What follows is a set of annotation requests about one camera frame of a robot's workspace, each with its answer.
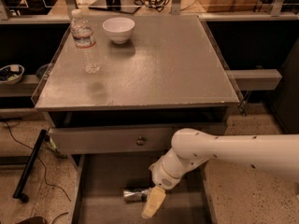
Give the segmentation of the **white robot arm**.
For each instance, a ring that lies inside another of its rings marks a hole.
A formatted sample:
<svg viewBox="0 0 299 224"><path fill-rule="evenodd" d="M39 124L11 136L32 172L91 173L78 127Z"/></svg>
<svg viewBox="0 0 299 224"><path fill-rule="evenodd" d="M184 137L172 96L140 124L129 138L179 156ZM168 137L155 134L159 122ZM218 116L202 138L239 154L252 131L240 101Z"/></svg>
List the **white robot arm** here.
<svg viewBox="0 0 299 224"><path fill-rule="evenodd" d="M184 128L173 134L170 149L149 167L154 186L149 189L141 216L153 217L165 193L212 158L299 181L298 134L218 136Z"/></svg>

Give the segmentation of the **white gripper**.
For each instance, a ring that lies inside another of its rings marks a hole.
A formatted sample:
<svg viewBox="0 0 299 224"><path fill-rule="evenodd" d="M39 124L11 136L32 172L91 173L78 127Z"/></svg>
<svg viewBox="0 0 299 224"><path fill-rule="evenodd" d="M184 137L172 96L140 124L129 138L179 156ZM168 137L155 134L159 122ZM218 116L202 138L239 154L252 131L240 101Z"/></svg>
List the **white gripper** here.
<svg viewBox="0 0 299 224"><path fill-rule="evenodd" d="M156 186L148 192L147 201L141 213L144 219L152 218L161 207L166 197L165 189L173 189L180 182L180 179L169 175L159 162L153 163L149 170L152 182Z"/></svg>

